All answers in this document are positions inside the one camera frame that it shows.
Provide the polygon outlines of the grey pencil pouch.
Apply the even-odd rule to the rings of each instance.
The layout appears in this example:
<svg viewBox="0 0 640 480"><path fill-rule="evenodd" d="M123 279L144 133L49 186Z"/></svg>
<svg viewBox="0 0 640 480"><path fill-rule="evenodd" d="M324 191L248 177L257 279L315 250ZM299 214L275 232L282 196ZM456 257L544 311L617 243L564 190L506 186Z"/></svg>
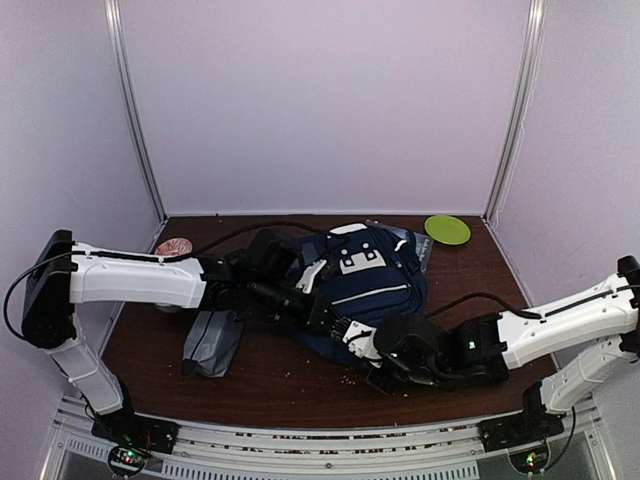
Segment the grey pencil pouch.
<svg viewBox="0 0 640 480"><path fill-rule="evenodd" d="M226 311L200 311L183 346L181 374L222 378L239 347L244 324Z"/></svg>

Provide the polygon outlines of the navy blue backpack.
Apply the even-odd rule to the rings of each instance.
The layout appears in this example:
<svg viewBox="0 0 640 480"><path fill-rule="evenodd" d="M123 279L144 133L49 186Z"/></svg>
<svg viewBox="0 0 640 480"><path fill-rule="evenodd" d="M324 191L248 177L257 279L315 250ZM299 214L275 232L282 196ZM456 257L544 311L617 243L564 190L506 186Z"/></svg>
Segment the navy blue backpack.
<svg viewBox="0 0 640 480"><path fill-rule="evenodd" d="M333 311L377 328L393 315L421 312L426 303L426 273L422 273L407 231L384 225L353 223L335 227L328 236L302 237L303 264L294 265L295 279L319 259L327 264L314 287L330 301Z"/></svg>

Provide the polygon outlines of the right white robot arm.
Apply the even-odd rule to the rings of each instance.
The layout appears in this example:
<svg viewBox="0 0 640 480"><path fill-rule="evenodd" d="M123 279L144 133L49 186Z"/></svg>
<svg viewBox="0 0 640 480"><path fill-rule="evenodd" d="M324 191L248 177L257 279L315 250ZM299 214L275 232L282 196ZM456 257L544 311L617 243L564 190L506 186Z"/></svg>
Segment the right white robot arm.
<svg viewBox="0 0 640 480"><path fill-rule="evenodd" d="M446 331L421 314L384 320L366 339L367 360L411 383L453 390L505 381L510 372L557 350L589 348L529 387L513 419L519 440L535 440L617 366L639 356L639 262L578 294L528 310L509 307Z"/></svg>

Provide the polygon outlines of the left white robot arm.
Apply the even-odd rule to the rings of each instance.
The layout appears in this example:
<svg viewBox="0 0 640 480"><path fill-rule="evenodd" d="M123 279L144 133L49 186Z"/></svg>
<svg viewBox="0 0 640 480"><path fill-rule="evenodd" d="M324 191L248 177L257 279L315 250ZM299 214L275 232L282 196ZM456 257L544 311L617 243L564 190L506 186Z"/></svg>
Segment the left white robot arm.
<svg viewBox="0 0 640 480"><path fill-rule="evenodd" d="M301 329L327 330L336 319L330 301L314 284L325 269L320 260L292 280L303 265L296 240L255 227L242 249L222 256L204 246L179 256L97 250L75 241L68 230L50 238L36 263L14 280L25 286L21 324L8 324L19 340L46 351L82 393L94 418L123 444L144 433L130 395L81 336L78 304L130 302L186 310L232 310L243 319Z"/></svg>

